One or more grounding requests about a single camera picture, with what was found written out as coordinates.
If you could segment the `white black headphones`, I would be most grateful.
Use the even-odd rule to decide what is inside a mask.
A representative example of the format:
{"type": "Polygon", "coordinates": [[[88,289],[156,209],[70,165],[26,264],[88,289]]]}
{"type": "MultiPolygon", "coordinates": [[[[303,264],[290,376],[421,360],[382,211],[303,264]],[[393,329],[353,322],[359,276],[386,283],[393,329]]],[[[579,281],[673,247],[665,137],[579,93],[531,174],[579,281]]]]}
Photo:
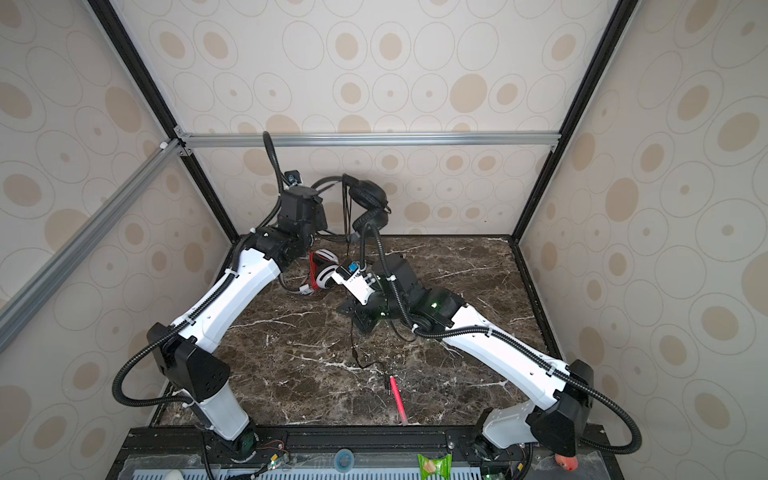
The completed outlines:
{"type": "Polygon", "coordinates": [[[292,294],[311,295],[320,290],[327,290],[335,281],[331,275],[339,266],[338,257],[327,249],[310,251],[308,254],[309,274],[304,284],[297,289],[289,287],[282,275],[278,276],[280,286],[292,294]]]}

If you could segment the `black blue headphones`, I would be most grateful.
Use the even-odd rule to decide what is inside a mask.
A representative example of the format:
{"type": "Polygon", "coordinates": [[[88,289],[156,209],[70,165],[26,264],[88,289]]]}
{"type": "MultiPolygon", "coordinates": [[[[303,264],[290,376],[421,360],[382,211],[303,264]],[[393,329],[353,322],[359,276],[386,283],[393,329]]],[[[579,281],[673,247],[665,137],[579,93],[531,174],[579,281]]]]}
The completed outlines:
{"type": "Polygon", "coordinates": [[[367,225],[380,231],[388,225],[389,207],[387,194],[382,187],[369,180],[359,180],[351,175],[327,176],[311,185],[318,193],[340,183],[342,188],[342,217],[344,222],[343,238],[346,243],[357,241],[365,232],[367,225]],[[357,219],[352,220],[352,206],[355,203],[365,210],[357,219]]]}

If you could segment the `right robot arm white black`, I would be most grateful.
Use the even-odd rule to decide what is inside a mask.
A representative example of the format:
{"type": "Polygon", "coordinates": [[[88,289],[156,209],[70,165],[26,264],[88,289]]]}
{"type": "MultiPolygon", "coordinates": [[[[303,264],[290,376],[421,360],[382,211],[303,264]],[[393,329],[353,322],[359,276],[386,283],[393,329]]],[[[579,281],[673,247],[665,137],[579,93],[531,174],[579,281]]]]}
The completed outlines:
{"type": "Polygon", "coordinates": [[[367,331],[378,322],[400,321],[408,341],[435,340],[470,354],[515,385],[526,401],[504,409],[491,408],[478,422],[478,443],[490,451],[516,443],[535,442],[565,457],[581,446],[615,455],[637,452],[643,442],[635,420],[609,396],[593,386],[594,372],[585,362],[566,363],[544,354],[487,320],[460,295],[425,287],[400,254],[386,253],[378,229],[361,226],[359,247],[376,245],[378,260],[364,259],[340,267],[333,277],[350,294],[341,310],[367,331]],[[628,428],[623,445],[585,435],[594,403],[615,414],[628,428]]]}

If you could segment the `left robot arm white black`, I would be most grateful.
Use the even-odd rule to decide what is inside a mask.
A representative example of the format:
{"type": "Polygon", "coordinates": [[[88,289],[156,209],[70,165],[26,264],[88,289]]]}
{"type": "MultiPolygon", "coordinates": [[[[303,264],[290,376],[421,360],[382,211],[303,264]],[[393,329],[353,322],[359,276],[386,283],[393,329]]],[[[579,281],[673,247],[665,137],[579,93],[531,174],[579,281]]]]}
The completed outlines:
{"type": "Polygon", "coordinates": [[[240,237],[224,275],[197,303],[170,325],[156,324],[149,330],[148,346],[126,362],[112,384],[113,398],[124,406],[183,403],[209,430],[233,444],[244,440],[250,418],[231,390],[229,366],[214,352],[245,307],[295,260],[306,256],[315,234],[327,226],[317,190],[302,184],[297,172],[282,172],[271,135],[263,133],[262,138],[279,192],[273,210],[240,237]],[[179,394],[138,399],[124,392],[127,374],[148,355],[154,356],[179,394]]]}

